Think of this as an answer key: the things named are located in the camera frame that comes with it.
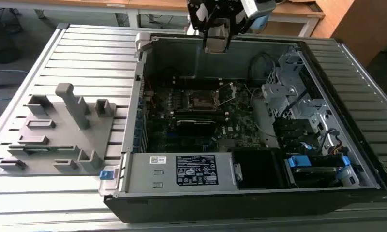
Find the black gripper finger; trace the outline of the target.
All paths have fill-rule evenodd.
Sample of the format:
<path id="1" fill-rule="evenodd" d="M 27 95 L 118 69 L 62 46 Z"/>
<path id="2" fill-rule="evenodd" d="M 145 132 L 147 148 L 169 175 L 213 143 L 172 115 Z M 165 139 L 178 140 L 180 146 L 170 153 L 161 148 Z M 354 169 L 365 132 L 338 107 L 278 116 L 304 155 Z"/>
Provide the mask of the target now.
<path id="1" fill-rule="evenodd" d="M 212 25 L 213 20 L 212 19 L 206 19 L 204 21 L 204 25 L 202 25 L 202 49 L 204 52 L 208 53 L 210 51 L 210 43 L 212 43 L 212 38 L 210 38 L 210 33 L 209 33 L 209 28 Z"/>
<path id="2" fill-rule="evenodd" d="M 224 46 L 224 52 L 226 52 L 228 48 L 229 48 L 229 43 L 230 43 L 230 39 L 232 39 L 232 35 L 230 35 L 230 21 L 226 20 L 226 22 L 224 23 L 224 35 L 225 35 L 225 46 Z"/>

